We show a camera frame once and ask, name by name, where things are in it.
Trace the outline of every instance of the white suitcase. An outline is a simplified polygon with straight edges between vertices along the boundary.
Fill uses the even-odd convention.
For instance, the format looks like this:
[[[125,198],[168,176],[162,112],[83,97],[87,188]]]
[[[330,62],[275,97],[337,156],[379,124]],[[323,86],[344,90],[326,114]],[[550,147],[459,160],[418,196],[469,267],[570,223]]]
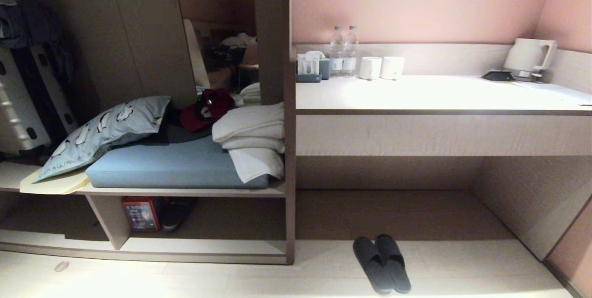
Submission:
[[[43,47],[0,47],[0,152],[38,155],[77,128]]]

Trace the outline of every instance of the kettle handle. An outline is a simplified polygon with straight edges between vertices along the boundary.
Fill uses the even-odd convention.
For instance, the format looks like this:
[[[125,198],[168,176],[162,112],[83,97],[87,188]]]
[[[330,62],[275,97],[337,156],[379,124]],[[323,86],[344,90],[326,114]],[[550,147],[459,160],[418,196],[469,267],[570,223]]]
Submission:
[[[535,70],[543,70],[549,68],[553,57],[555,56],[555,52],[557,51],[557,41],[555,40],[541,40],[541,47],[548,46],[549,50],[547,51],[547,55],[545,56],[545,60],[543,61],[542,66],[534,66],[533,69]]]

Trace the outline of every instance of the electric kettle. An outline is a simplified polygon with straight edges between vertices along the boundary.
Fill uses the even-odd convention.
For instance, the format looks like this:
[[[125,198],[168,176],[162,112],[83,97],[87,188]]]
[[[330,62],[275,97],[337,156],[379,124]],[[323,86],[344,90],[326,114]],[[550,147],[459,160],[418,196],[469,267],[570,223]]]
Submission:
[[[510,69],[517,81],[536,81],[542,76],[539,70],[549,68],[556,51],[555,40],[518,38],[506,57],[504,68]]]

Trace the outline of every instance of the cap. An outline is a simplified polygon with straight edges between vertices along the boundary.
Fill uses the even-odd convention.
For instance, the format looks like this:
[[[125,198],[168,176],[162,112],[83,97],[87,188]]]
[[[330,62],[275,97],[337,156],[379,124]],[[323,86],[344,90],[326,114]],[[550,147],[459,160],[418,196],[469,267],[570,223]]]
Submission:
[[[218,121],[233,106],[234,99],[226,89],[206,89],[198,102],[181,112],[179,120],[185,129],[198,131]]]

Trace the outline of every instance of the water bottle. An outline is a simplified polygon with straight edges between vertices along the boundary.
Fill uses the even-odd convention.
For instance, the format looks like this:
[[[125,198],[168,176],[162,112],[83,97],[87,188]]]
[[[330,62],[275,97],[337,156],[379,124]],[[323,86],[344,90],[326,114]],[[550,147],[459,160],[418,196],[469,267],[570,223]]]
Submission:
[[[343,68],[343,36],[341,26],[335,26],[333,38],[331,38],[331,51],[329,52],[331,62],[331,78],[339,77]]]
[[[356,70],[356,61],[358,50],[358,32],[357,26],[349,26],[349,32],[343,40],[343,68],[341,70],[342,77],[353,77]]]

